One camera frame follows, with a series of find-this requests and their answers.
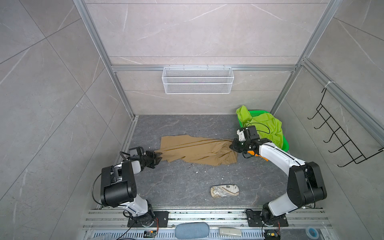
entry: zip tie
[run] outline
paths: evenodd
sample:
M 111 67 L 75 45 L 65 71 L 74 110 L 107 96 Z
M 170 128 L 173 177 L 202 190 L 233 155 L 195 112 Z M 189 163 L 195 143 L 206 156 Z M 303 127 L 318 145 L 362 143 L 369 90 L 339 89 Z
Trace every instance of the zip tie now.
M 336 82 L 328 81 L 328 83 L 325 84 L 324 88 L 326 88 L 328 86 L 328 84 L 330 84 L 330 83 L 336 83 Z

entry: red wire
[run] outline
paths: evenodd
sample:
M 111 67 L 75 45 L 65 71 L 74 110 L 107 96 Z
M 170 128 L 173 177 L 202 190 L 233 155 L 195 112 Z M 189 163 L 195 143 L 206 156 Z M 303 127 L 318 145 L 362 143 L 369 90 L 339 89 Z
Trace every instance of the red wire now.
M 156 223 L 157 223 L 157 231 L 156 231 L 156 235 L 155 236 L 157 236 L 158 233 L 159 233 L 159 219 L 156 217 L 155 220 L 156 220 Z
M 277 221 L 277 223 L 279 224 L 279 230 L 277 230 L 277 235 L 279 235 L 279 232 L 280 232 L 280 222 Z

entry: vent grille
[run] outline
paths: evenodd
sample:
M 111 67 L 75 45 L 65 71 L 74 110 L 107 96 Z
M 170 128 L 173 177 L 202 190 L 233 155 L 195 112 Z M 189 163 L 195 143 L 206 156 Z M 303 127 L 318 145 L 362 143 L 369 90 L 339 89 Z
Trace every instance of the vent grille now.
M 111 233 L 112 240 L 119 238 L 122 234 L 125 233 L 124 230 L 95 230 L 93 237 L 99 237 L 106 233 Z M 134 232 L 126 233 L 123 238 L 133 238 L 136 240 L 150 240 L 153 238 L 144 238 L 144 230 L 134 230 Z M 206 238 L 199 238 L 199 240 L 215 240 L 215 239 L 237 239 L 237 240 L 246 240 L 246 239 L 264 239 L 260 229 L 242 229 L 241 237 L 228 237 L 224 235 L 219 235 L 218 229 L 211 229 L 209 236 Z M 174 229 L 160 229 L 159 234 L 154 238 L 154 240 L 177 240 L 175 237 Z

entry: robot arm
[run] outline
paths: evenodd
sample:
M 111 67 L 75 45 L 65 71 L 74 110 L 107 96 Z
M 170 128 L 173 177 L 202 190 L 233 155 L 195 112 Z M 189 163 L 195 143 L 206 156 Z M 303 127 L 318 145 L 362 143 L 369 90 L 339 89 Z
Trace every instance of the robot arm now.
M 136 217 L 136 223 L 148 227 L 153 223 L 154 212 L 151 204 L 137 194 L 134 175 L 145 167 L 155 168 L 161 157 L 152 151 L 144 152 L 142 147 L 131 148 L 129 154 L 120 152 L 120 155 L 123 157 L 120 164 L 101 170 L 101 203 L 124 208 Z
M 270 140 L 260 139 L 255 126 L 241 128 L 237 134 L 239 139 L 234 139 L 231 149 L 243 154 L 260 155 L 288 175 L 287 192 L 263 206 L 262 218 L 265 223 L 327 197 L 320 167 L 316 163 L 300 160 Z

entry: gray marble floor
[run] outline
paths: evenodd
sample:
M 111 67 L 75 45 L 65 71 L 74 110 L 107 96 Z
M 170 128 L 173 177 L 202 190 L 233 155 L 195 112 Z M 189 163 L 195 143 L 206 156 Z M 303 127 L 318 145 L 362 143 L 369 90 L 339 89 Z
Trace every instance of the gray marble floor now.
M 234 138 L 238 128 L 235 115 L 141 115 L 130 147 L 155 150 L 162 136 L 182 134 Z M 273 163 L 241 154 L 237 161 L 217 167 L 162 161 L 135 175 L 137 192 L 153 206 L 241 206 L 262 205 L 286 191 L 287 176 Z M 239 196 L 212 198 L 210 188 L 220 184 L 238 185 Z

